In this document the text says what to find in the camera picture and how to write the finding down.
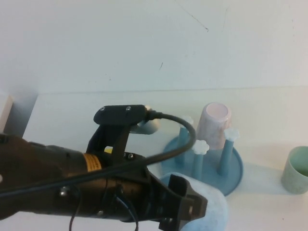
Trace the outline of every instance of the black wire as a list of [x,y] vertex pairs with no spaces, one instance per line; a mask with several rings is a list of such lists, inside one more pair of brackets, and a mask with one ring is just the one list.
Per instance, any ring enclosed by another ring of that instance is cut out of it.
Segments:
[[81,203],[82,203],[82,193],[81,193],[80,189],[77,188],[76,186],[74,188],[77,192],[78,205],[77,205],[76,210],[74,211],[74,213],[71,217],[71,220],[69,221],[69,228],[68,228],[69,231],[72,231],[74,218],[77,216],[77,214],[78,214],[78,212],[81,208]]
[[187,142],[187,144],[175,150],[156,154],[156,155],[147,157],[145,159],[107,167],[105,169],[93,171],[87,174],[68,177],[64,179],[47,180],[44,182],[38,182],[38,183],[30,184],[27,186],[23,186],[23,187],[16,187],[13,189],[2,190],[0,191],[0,198],[6,197],[6,196],[16,196],[16,195],[21,195],[21,194],[30,193],[30,192],[33,193],[33,192],[38,192],[42,190],[56,189],[56,188],[60,188],[60,187],[64,187],[64,186],[68,186],[72,184],[80,184],[80,183],[84,183],[87,181],[96,180],[99,178],[111,177],[119,173],[135,170],[137,168],[142,168],[147,165],[155,164],[155,163],[173,158],[185,152],[186,150],[190,149],[193,146],[193,144],[196,141],[196,132],[194,128],[188,122],[176,116],[151,111],[150,119],[155,119],[155,118],[168,119],[168,120],[172,120],[172,121],[175,121],[183,125],[190,134],[190,139]]
[[134,222],[136,223],[136,228],[135,231],[139,230],[139,220],[138,220],[138,216],[137,216],[137,212],[134,208],[134,206],[131,204],[130,201],[124,201],[123,198],[116,198],[117,201],[119,201],[130,213],[130,216],[133,218]]

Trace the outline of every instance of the screw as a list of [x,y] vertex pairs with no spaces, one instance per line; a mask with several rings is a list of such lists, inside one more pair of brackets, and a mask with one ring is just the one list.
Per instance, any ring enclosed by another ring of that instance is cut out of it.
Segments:
[[171,223],[171,222],[172,222],[172,218],[164,218],[164,219],[163,219],[163,222]]
[[60,196],[67,196],[68,193],[68,188],[67,187],[62,187],[60,189]]
[[192,206],[189,207],[189,211],[188,211],[189,215],[191,215],[193,213],[193,209],[192,208],[193,208]]
[[102,210],[100,210],[100,211],[97,212],[97,215],[98,215],[99,217],[101,217],[103,214],[104,214],[104,211],[102,211]]
[[131,160],[131,159],[133,159],[133,158],[134,158],[134,154],[133,154],[133,153],[128,154],[128,159],[129,159],[129,160]]

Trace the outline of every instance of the white table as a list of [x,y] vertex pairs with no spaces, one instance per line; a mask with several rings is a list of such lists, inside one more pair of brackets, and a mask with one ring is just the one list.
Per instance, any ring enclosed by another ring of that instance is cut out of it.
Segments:
[[[197,126],[205,104],[218,101],[233,112],[233,126],[241,138],[235,146],[244,162],[244,177],[227,197],[228,231],[307,231],[308,194],[290,195],[280,184],[289,151],[308,145],[308,88],[242,90],[187,90],[130,93],[40,95],[24,138],[85,151],[97,125],[96,111],[109,104],[150,105],[157,111],[191,115]],[[151,136],[130,136],[128,150],[143,155],[162,151],[179,127],[162,121]],[[69,218],[18,213],[0,222],[1,230],[66,231]],[[157,231],[154,222],[142,222],[140,231]],[[134,224],[77,218],[74,231],[132,231]]]

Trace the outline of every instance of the white object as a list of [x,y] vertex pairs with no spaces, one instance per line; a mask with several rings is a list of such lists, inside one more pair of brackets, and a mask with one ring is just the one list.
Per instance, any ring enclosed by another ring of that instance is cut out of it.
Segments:
[[223,131],[226,140],[235,142],[240,137],[240,132],[236,128],[227,128]]
[[0,133],[2,133],[4,130],[12,104],[13,100],[10,96],[0,95]]
[[206,152],[210,149],[210,146],[206,143],[206,141],[196,140],[192,147],[192,151],[197,155],[205,155]]
[[[93,116],[102,106],[148,104],[172,115],[189,114],[197,121],[205,99],[230,106],[232,124],[241,131],[236,149],[244,163],[244,176],[226,198],[226,231],[307,231],[308,194],[290,195],[281,184],[281,176],[290,150],[308,144],[307,127],[303,126],[307,124],[308,107],[303,105],[308,87],[39,95],[24,138],[85,151],[98,126]],[[144,156],[161,152],[178,134],[179,126],[160,122],[161,128],[153,135],[131,134],[127,151]],[[148,167],[161,177],[159,165]],[[1,220],[0,230],[66,231],[68,222],[69,217],[17,213]],[[115,220],[74,221],[74,231],[101,231],[102,226],[106,230],[135,229],[135,224]],[[158,224],[140,222],[142,230],[158,231]]]
[[191,116],[189,116],[189,115],[185,115],[185,116],[182,115],[181,118],[183,120],[185,120],[187,123],[189,123],[190,125],[193,125],[193,118]]
[[[146,105],[145,106],[148,111],[151,110],[151,107]],[[144,134],[144,135],[150,135],[154,132],[157,132],[157,130],[160,128],[160,123],[158,119],[153,119],[149,121],[142,121],[136,126],[132,127],[130,129],[131,133],[135,134]]]
[[201,113],[197,139],[205,140],[210,149],[222,149],[225,143],[223,131],[231,126],[231,110],[222,103],[209,103]]
[[178,172],[168,173],[161,179],[169,179],[171,175],[185,178],[193,190],[207,199],[205,216],[189,222],[180,231],[224,231],[228,221],[228,204],[225,196],[218,189]]

